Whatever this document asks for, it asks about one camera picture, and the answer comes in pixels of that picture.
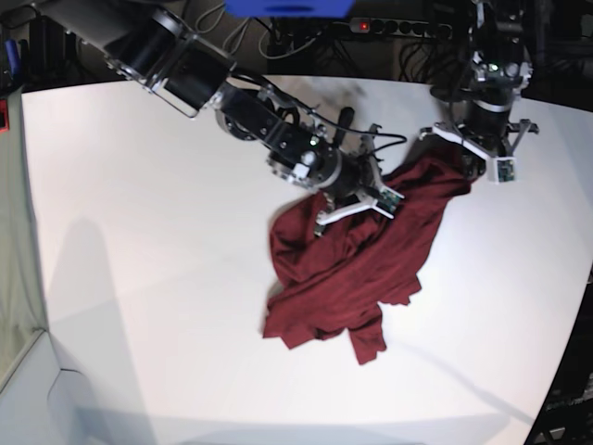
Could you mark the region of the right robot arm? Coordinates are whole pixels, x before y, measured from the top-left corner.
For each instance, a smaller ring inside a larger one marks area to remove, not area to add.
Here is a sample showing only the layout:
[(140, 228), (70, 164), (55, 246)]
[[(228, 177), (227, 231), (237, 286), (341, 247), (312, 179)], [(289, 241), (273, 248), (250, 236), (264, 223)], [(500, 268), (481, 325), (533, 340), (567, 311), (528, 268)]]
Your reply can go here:
[(330, 121), (265, 77), (238, 68), (225, 51), (200, 37), (163, 1), (36, 1), (34, 8), (98, 49), (108, 67), (139, 83), (184, 116), (214, 110), (232, 137), (269, 150), (274, 175), (324, 195), (315, 234), (346, 217), (373, 210), (396, 215), (403, 195), (383, 179), (375, 156), (374, 124), (360, 131), (360, 147), (342, 148), (355, 111)]

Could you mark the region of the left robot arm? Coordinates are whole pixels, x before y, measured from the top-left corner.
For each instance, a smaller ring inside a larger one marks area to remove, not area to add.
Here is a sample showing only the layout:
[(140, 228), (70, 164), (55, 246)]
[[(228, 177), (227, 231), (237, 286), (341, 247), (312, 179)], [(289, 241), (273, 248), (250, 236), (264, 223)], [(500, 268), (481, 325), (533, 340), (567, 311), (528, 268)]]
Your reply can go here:
[(464, 148), (469, 176), (511, 183), (517, 179), (517, 146), (526, 134), (539, 133), (528, 119), (510, 121), (533, 75), (524, 42), (524, 3), (475, 1), (473, 7), (461, 71), (430, 89), (446, 106), (446, 118), (421, 129), (420, 137), (437, 136)]

